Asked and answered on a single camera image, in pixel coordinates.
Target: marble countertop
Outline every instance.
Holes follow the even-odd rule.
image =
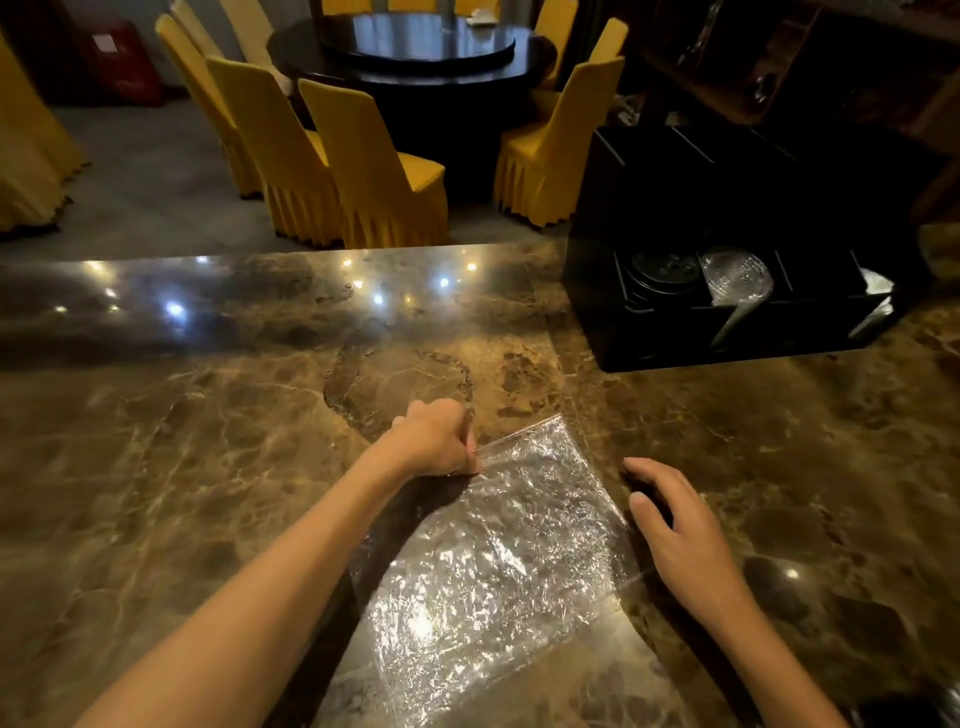
[[[860,352],[608,375],[562,254],[545,240],[0,268],[0,722],[69,725],[411,397],[466,400],[481,443],[564,414],[620,507],[624,455],[684,470],[837,701],[960,675],[960,309],[929,306]],[[346,583],[335,602],[268,724],[388,724]],[[749,714],[651,582],[443,722]]]

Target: gray floor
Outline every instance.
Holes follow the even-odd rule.
[[[73,204],[60,230],[0,242],[0,261],[310,250],[274,235],[262,201],[237,197],[217,138],[190,100],[159,109],[57,109],[57,115],[93,163],[67,185]],[[539,235],[493,206],[450,210],[450,236],[458,244]]]

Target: black organizer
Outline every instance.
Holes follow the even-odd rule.
[[[719,344],[734,307],[712,305],[702,275],[685,280],[714,246],[750,251],[774,280],[770,298]],[[655,272],[652,287],[637,282],[638,267]],[[861,268],[891,280],[892,292],[868,293]],[[881,181],[829,159],[804,163],[743,128],[593,136],[564,285],[606,371],[860,348],[932,281],[905,206]],[[860,327],[888,297],[893,312]]]

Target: hand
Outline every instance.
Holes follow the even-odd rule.
[[[410,475],[480,472],[470,416],[456,400],[410,402],[383,440],[404,458]]]
[[[673,512],[670,528],[652,500],[642,493],[630,495],[631,513],[663,583],[716,638],[731,619],[756,606],[719,521],[675,468],[645,457],[624,458],[623,465],[653,483]]]

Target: round table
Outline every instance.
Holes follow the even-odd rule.
[[[528,91],[557,58],[529,28],[421,12],[302,20],[267,48],[285,76],[369,93],[399,151],[446,167],[453,201],[490,198],[500,135],[536,118]]]

